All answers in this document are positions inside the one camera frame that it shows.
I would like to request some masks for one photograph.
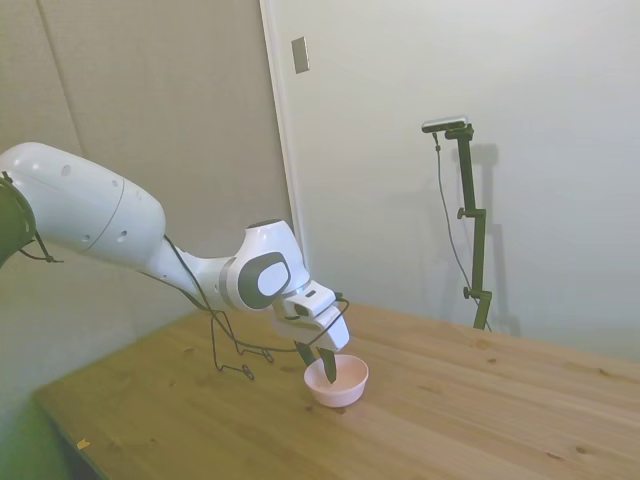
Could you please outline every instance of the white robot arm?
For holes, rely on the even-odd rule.
[[[232,257],[198,258],[165,238],[158,201],[135,183],[84,158],[39,143],[0,155],[0,171],[31,206],[43,239],[132,268],[215,310],[258,311],[273,305],[276,332],[312,341],[340,316],[332,290],[309,277],[284,221],[250,225]],[[178,253],[202,287],[176,255]],[[339,318],[314,346],[339,351],[349,341]]]

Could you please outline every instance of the bowl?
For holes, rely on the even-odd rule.
[[[304,383],[322,405],[346,407],[362,396],[369,378],[369,367],[353,355],[336,355],[336,373],[336,381],[330,383],[324,373],[324,363],[319,358],[305,370]]]

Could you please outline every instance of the wood grain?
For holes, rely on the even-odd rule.
[[[264,316],[236,334],[286,346]],[[315,404],[296,355],[275,363],[195,314],[42,389],[80,454],[114,479],[640,478],[640,365],[354,305],[347,352],[370,380],[345,409]]]

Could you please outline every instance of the black cable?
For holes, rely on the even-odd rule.
[[[438,187],[440,188],[440,198],[442,199],[442,206],[444,208],[444,218],[447,220],[447,233],[449,234],[449,243],[451,244],[451,249],[453,250],[453,256],[456,257],[456,262],[458,263],[458,267],[460,267],[460,271],[462,272],[462,276],[464,277],[464,281],[467,284],[467,288],[471,291],[471,283],[469,282],[469,277],[467,276],[467,272],[465,272],[464,267],[462,266],[462,262],[460,261],[460,257],[458,256],[458,249],[456,248],[455,243],[453,242],[453,235],[451,233],[451,221],[449,220],[449,209],[447,208],[447,202],[444,199],[444,189],[442,188],[442,166],[440,161],[440,143],[438,143],[438,134],[433,132],[433,139],[436,141],[436,155],[438,155]],[[471,297],[473,301],[476,303],[476,306],[479,304],[478,300]],[[486,321],[487,328],[490,332],[493,332],[491,325],[489,325],[489,321]]]
[[[205,303],[206,308],[202,308],[202,305],[200,305],[200,308],[202,310],[208,311],[211,315],[212,315],[212,320],[215,320],[215,322],[218,324],[218,326],[222,329],[222,331],[225,333],[225,335],[227,337],[229,337],[234,343],[236,343],[236,345],[241,345],[243,347],[246,348],[252,348],[252,349],[256,349],[256,350],[260,350],[260,351],[265,351],[265,352],[273,352],[273,353],[298,353],[298,349],[296,348],[278,348],[278,347],[265,347],[264,345],[254,345],[251,343],[247,343],[247,342],[243,342],[241,340],[238,340],[235,335],[233,335],[232,331],[228,331],[224,325],[222,324],[222,322],[220,321],[220,319],[218,318],[218,315],[223,315],[225,318],[225,321],[230,325],[229,323],[229,319],[227,317],[226,312],[222,311],[222,310],[214,310],[211,305],[209,304],[209,300],[207,299],[207,296],[204,293],[204,290],[202,289],[202,286],[200,285],[200,282],[198,281],[198,279],[196,278],[196,276],[194,275],[194,273],[191,271],[191,269],[189,268],[189,266],[187,265],[187,263],[184,261],[184,259],[182,258],[182,255],[180,255],[180,252],[178,251],[178,248],[173,244],[173,242],[171,241],[171,239],[168,236],[164,236],[165,240],[167,241],[167,243],[169,243],[169,246],[171,247],[171,249],[173,250],[173,253],[176,255],[178,261],[180,262],[180,264],[182,265],[182,267],[185,269],[185,271],[189,274],[189,277],[191,277],[191,280],[193,281],[193,283],[195,284],[196,288],[198,289],[198,293],[200,293],[200,296],[202,297],[202,300]],[[199,305],[199,302],[195,299],[193,299],[192,297],[190,298],[192,300],[192,302],[196,305]],[[334,318],[331,323],[329,323],[329,325],[327,325],[327,327],[322,330],[318,335],[316,335],[310,342],[308,343],[303,343],[303,345],[306,345],[308,347],[310,347],[311,345],[313,345],[314,343],[316,343],[318,340],[320,340],[320,338],[326,334],[329,329],[331,329],[331,327],[333,327],[333,325],[335,325],[335,323],[340,320],[340,318],[342,318],[342,316],[344,315],[344,313],[347,311],[347,309],[349,308],[349,300],[347,300],[346,298],[343,298],[341,294],[336,293],[336,301],[340,302],[340,303],[344,303],[345,306],[342,310],[340,310],[340,314]]]

